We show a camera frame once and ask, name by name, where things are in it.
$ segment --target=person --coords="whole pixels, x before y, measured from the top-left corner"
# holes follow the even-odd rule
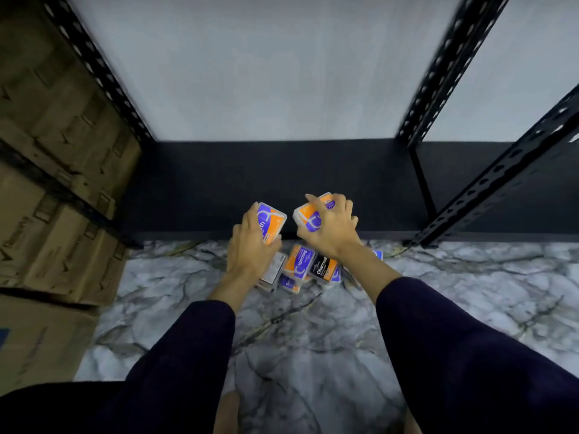
[[[379,260],[361,244],[352,201],[344,195],[334,194],[332,210],[306,197],[322,226],[313,233],[301,228],[298,235],[346,266],[376,306],[402,393],[424,434],[577,431],[579,379]],[[235,430],[236,420],[218,416],[215,422],[235,315],[280,246],[280,238],[264,244],[254,205],[233,228],[227,270],[209,298],[189,305],[124,382],[12,392],[0,399],[2,420],[27,414],[44,427],[57,420],[62,428],[72,413],[69,428],[78,432]],[[37,411],[41,403],[48,409]],[[225,404],[239,402],[228,395]]]

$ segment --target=long-sleeve shirt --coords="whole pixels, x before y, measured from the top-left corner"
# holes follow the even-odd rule
[[[579,430],[579,379],[422,281],[394,280],[380,293],[376,313],[402,393],[424,434]],[[100,408],[76,420],[76,429],[211,433],[234,331],[235,314],[226,303],[192,303],[124,382],[101,393],[106,398],[100,397]],[[76,384],[52,385],[53,391],[60,385],[70,391]],[[91,386],[77,390],[90,393]],[[50,385],[36,386],[37,394],[42,387]],[[31,391],[13,392],[9,407],[20,400],[33,413]],[[46,401],[47,392],[42,394]],[[0,408],[11,395],[0,399]]]

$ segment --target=marble floor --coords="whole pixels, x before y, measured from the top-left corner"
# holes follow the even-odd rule
[[[579,244],[369,245],[579,376]],[[225,242],[153,242],[134,252],[76,379],[124,379],[189,303],[207,297],[225,265]],[[344,286],[311,283],[297,296],[254,289],[237,317],[223,391],[233,388],[242,433],[394,432],[404,409],[374,307]]]

